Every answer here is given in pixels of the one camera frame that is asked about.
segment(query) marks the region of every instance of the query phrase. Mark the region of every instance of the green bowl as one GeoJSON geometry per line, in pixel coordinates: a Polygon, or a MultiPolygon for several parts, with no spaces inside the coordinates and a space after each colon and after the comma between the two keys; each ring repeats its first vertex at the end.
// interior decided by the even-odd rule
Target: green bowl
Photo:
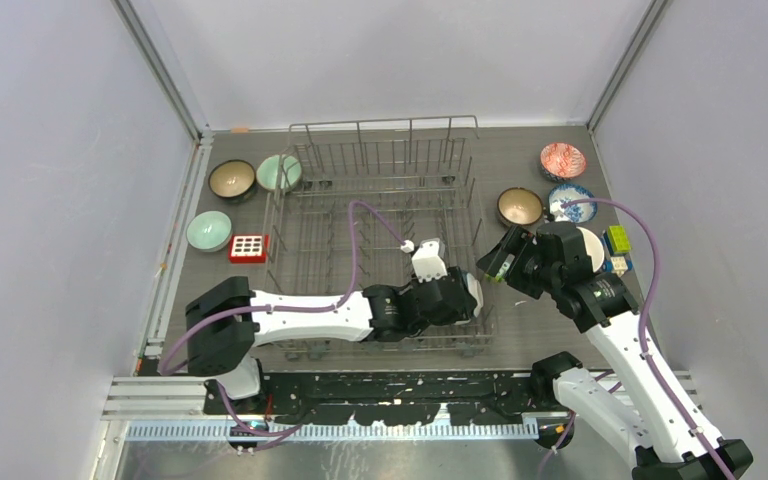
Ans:
{"type": "Polygon", "coordinates": [[[187,241],[196,250],[216,252],[231,240],[231,219],[222,212],[204,212],[187,226],[187,241]]]}
{"type": "MultiPolygon", "coordinates": [[[[266,190],[274,191],[278,185],[278,169],[281,165],[282,155],[272,155],[257,167],[257,183],[266,190]]],[[[282,191],[292,190],[302,179],[302,164],[296,157],[284,156],[284,174],[282,177],[282,191]]]]}

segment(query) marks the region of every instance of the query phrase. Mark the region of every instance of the red patterned bowl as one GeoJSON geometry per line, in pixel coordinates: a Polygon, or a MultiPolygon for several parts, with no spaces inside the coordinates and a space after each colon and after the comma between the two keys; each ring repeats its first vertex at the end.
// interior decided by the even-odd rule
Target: red patterned bowl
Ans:
{"type": "Polygon", "coordinates": [[[584,155],[568,143],[550,143],[540,152],[543,175],[553,182],[566,182],[587,168],[584,155]]]}

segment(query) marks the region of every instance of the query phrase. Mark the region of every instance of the bowl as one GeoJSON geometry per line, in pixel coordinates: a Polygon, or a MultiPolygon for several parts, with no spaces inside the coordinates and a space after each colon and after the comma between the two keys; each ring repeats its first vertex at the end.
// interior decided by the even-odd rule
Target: bowl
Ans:
{"type": "Polygon", "coordinates": [[[553,182],[566,182],[587,168],[584,155],[568,143],[550,143],[540,152],[540,170],[553,182]]]}
{"type": "Polygon", "coordinates": [[[261,187],[275,191],[278,185],[278,170],[284,159],[284,173],[281,174],[282,191],[296,188],[302,178],[302,164],[292,155],[272,155],[257,167],[257,183],[261,187]]]}
{"type": "Polygon", "coordinates": [[[509,188],[499,195],[496,212],[506,226],[531,225],[543,217],[540,196],[525,188],[509,188]]]}
{"type": "Polygon", "coordinates": [[[590,230],[582,227],[576,227],[581,231],[581,235],[584,237],[584,248],[587,249],[587,254],[590,255],[590,260],[593,262],[593,271],[598,272],[602,268],[602,264],[605,263],[605,246],[602,245],[602,240],[599,240],[599,236],[590,230]]]}
{"type": "Polygon", "coordinates": [[[187,225],[187,242],[196,250],[216,252],[230,240],[231,219],[222,212],[204,212],[187,225]]]}
{"type": "MultiPolygon", "coordinates": [[[[590,190],[574,183],[558,185],[549,192],[549,211],[561,210],[561,204],[583,198],[593,198],[590,190]]],[[[579,203],[563,209],[566,216],[573,223],[584,223],[596,216],[596,202],[579,203]]]]}
{"type": "Polygon", "coordinates": [[[228,160],[210,172],[207,184],[217,197],[242,202],[257,191],[254,167],[243,160],[228,160]]]}

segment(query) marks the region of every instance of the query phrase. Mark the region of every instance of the rack wire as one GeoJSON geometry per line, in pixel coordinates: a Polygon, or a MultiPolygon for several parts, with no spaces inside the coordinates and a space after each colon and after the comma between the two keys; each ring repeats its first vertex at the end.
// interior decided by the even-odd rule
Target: rack wire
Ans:
{"type": "MultiPolygon", "coordinates": [[[[474,116],[423,117],[323,124],[294,124],[281,154],[281,177],[295,157],[302,180],[292,191],[271,192],[264,232],[271,235],[264,285],[289,295],[339,295],[351,278],[347,208],[363,200],[378,209],[405,238],[418,243],[440,238],[445,262],[471,271],[486,248],[480,195],[473,176],[470,140],[478,138],[474,116]],[[457,128],[469,121],[468,129],[457,128]],[[417,128],[420,125],[437,128],[417,128]]],[[[386,229],[364,209],[355,212],[360,251],[358,287],[404,285],[410,258],[386,229]]],[[[339,340],[277,342],[287,358],[316,359],[358,351],[441,351],[472,356],[486,348],[496,331],[491,290],[485,308],[466,325],[428,328],[396,343],[339,340]]]]}

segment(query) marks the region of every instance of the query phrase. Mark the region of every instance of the robotic arm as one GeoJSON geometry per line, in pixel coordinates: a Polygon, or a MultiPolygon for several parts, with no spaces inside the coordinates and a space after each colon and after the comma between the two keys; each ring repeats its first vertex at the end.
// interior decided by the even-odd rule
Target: robotic arm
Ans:
{"type": "Polygon", "coordinates": [[[533,235],[511,227],[478,262],[496,281],[526,295],[548,292],[558,310],[587,336],[622,381],[638,415],[599,386],[568,352],[536,362],[529,379],[538,399],[581,415],[627,461],[636,480],[724,478],[706,450],[704,435],[735,478],[752,463],[742,440],[724,440],[687,396],[648,331],[638,338],[637,303],[613,273],[594,273],[581,232],[565,221],[547,223],[533,235]],[[691,412],[691,430],[647,365],[640,342],[663,372],[673,395],[691,412]]]}
{"type": "Polygon", "coordinates": [[[341,297],[250,290],[246,277],[228,278],[187,305],[188,329],[233,308],[284,308],[280,312],[261,308],[263,311],[235,315],[207,326],[187,343],[188,371],[215,378],[232,400],[240,400],[261,390],[260,369],[249,354],[258,345],[308,338],[397,342],[419,335],[431,325],[469,322],[484,304],[481,286],[472,274],[459,267],[446,267],[444,249],[439,239],[422,242],[410,252],[414,275],[406,285],[373,285],[351,293],[339,308],[324,312],[310,310],[337,305],[341,297]]]}

